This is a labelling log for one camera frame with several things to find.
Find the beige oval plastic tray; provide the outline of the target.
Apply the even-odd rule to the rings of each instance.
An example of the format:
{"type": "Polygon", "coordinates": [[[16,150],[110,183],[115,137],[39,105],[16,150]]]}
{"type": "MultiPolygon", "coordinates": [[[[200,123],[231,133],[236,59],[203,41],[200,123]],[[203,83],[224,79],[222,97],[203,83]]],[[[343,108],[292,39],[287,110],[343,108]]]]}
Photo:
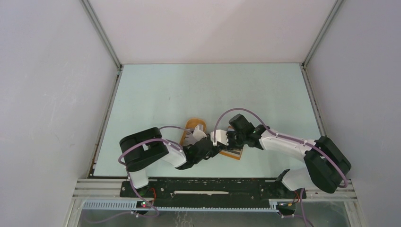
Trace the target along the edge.
{"type": "Polygon", "coordinates": [[[191,118],[187,121],[185,128],[189,129],[190,132],[184,131],[179,144],[182,146],[187,146],[188,144],[191,144],[193,139],[190,138],[191,133],[194,131],[195,127],[199,126],[200,129],[204,132],[206,132],[207,129],[207,124],[204,120],[199,119],[199,118],[191,118]]]}

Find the orange leather card holder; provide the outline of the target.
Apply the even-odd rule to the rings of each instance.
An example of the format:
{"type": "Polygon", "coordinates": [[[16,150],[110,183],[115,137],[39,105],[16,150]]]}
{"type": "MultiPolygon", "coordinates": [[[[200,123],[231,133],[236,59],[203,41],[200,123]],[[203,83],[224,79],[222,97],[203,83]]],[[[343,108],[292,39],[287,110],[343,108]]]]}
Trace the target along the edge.
{"type": "Polygon", "coordinates": [[[220,151],[221,155],[240,160],[243,152],[243,145],[235,141],[235,130],[232,126],[227,128],[228,145],[225,145],[220,151]]]}

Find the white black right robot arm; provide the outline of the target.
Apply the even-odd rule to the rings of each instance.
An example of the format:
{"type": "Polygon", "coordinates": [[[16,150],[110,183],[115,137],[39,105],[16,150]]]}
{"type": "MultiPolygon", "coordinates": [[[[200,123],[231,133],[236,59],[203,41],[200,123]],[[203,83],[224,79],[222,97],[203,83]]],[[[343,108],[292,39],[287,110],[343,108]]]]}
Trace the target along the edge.
{"type": "Polygon", "coordinates": [[[345,188],[351,163],[330,138],[321,136],[317,140],[302,140],[271,132],[262,124],[254,126],[241,114],[231,118],[229,124],[234,129],[234,137],[229,141],[240,146],[277,151],[305,164],[303,168],[288,169],[279,175],[275,184],[279,197],[286,198],[293,191],[312,186],[326,193],[345,188]]]}

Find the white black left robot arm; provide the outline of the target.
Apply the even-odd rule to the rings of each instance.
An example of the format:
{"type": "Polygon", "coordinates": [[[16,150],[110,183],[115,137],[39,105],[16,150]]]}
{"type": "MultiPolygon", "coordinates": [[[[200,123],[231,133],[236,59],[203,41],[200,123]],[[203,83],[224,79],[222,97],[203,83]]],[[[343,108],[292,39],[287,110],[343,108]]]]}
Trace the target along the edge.
{"type": "Polygon", "coordinates": [[[190,135],[190,143],[180,145],[174,141],[163,138],[161,129],[153,127],[120,140],[122,150],[118,162],[124,165],[129,181],[132,183],[131,191],[138,197],[144,197],[149,192],[149,180],[145,168],[158,160],[170,163],[178,170],[192,168],[202,160],[208,160],[221,151],[221,146],[213,142],[196,126],[195,129],[180,128],[190,135]]]}

